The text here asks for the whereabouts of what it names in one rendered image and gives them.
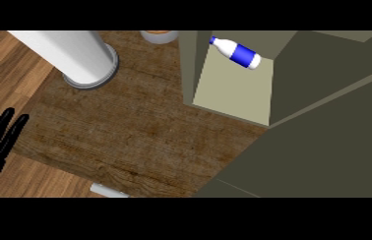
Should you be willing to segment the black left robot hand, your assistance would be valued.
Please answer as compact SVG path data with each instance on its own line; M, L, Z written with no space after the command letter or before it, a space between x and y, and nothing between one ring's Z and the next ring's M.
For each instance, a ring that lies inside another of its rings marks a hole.
M6 157L13 148L21 132L30 120L30 115L22 114L12 122L15 108L9 107L0 115L0 171L6 164Z

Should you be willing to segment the blue and white water bottle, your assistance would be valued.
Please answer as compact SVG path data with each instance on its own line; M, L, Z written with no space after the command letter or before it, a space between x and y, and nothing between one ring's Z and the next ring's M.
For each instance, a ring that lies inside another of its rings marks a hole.
M214 45L220 53L244 68L254 70L261 61L261 56L242 44L229 39L220 39L214 35L210 38L210 44Z

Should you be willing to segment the olive grey cabinet door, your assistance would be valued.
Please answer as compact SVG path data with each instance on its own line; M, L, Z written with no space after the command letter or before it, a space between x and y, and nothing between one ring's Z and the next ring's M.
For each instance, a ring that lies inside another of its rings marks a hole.
M372 198L372 75L260 136L207 198Z

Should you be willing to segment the white paper towel roll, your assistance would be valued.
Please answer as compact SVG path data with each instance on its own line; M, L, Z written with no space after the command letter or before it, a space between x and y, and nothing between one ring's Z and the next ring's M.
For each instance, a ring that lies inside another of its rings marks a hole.
M75 89L94 90L114 79L120 55L94 30L10 30L10 34L49 61Z

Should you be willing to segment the white jar with brown top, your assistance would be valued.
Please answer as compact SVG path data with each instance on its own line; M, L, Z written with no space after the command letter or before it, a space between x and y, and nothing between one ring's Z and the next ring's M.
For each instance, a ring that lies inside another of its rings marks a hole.
M171 30L165 32L149 32L146 30L142 30L139 33L143 39L152 44L165 44L171 42L179 36L177 30Z

